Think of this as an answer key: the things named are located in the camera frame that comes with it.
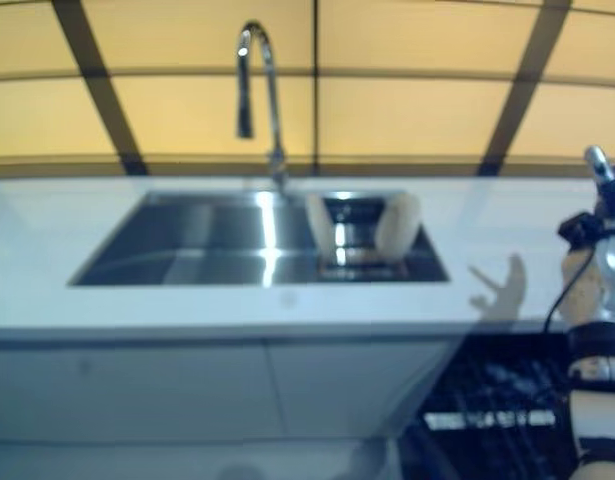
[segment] white cabinet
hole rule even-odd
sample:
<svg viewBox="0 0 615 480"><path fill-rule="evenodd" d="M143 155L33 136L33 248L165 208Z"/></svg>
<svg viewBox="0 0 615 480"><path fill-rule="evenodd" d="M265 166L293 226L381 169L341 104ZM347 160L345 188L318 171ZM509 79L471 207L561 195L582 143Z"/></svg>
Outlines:
<svg viewBox="0 0 615 480"><path fill-rule="evenodd" d="M0 440L278 438L260 345L0 351Z"/></svg>
<svg viewBox="0 0 615 480"><path fill-rule="evenodd" d="M269 347L288 436L397 435L458 340Z"/></svg>

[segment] sink basin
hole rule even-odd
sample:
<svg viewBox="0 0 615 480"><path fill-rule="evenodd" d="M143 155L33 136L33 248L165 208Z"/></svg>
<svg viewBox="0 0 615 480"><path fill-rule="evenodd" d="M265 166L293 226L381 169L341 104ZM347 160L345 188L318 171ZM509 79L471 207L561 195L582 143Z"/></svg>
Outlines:
<svg viewBox="0 0 615 480"><path fill-rule="evenodd" d="M335 193L325 197L337 198ZM363 202L363 212L372 208L369 200ZM353 212L353 221L362 222L362 212ZM424 229L398 265L332 267L319 260L303 196L239 192L147 194L72 283L271 286L446 280Z"/></svg>

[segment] faucet spout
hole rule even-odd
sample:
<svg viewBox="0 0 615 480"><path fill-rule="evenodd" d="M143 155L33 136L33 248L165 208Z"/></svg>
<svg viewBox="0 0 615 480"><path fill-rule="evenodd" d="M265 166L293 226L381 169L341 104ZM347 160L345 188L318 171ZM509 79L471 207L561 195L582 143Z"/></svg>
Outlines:
<svg viewBox="0 0 615 480"><path fill-rule="evenodd" d="M253 37L257 37L262 51L267 87L269 90L269 113L271 117L272 150L269 153L269 167L276 187L284 190L286 180L285 152L280 134L280 115L278 113L278 94L276 91L276 68L271 51L271 42L267 32L257 21L245 24L238 38L236 47L236 70L238 75L238 125L237 134L240 138L252 138L253 124L251 118L251 100L249 87L249 52Z"/></svg>

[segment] black cable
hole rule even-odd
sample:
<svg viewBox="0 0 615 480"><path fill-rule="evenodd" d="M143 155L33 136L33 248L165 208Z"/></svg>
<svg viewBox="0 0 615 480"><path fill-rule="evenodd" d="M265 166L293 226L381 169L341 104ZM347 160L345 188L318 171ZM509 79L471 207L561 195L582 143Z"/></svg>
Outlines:
<svg viewBox="0 0 615 480"><path fill-rule="evenodd" d="M572 287L576 284L578 279L581 277L581 275L585 272L585 270L587 270L587 267L593 260L595 254L596 254L596 245L592 247L585 261L578 268L574 276L571 277L571 279L569 280L565 288L563 288L563 291L560 293L560 295L558 296L558 298L552 305L551 310L549 310L549 313L547 314L547 318L545 319L545 324L543 326L543 334L549 333L549 327L551 325L551 321L554 316L554 313L556 312L560 304L563 302L563 300L565 299L569 291L572 289Z"/></svg>

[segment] dish rack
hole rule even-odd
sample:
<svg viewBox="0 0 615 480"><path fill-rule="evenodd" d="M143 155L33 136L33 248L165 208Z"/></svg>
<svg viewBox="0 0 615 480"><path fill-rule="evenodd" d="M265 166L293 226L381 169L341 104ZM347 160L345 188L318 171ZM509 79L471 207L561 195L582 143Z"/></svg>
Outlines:
<svg viewBox="0 0 615 480"><path fill-rule="evenodd" d="M560 480L576 467L566 338L475 335L400 439L405 480Z"/></svg>

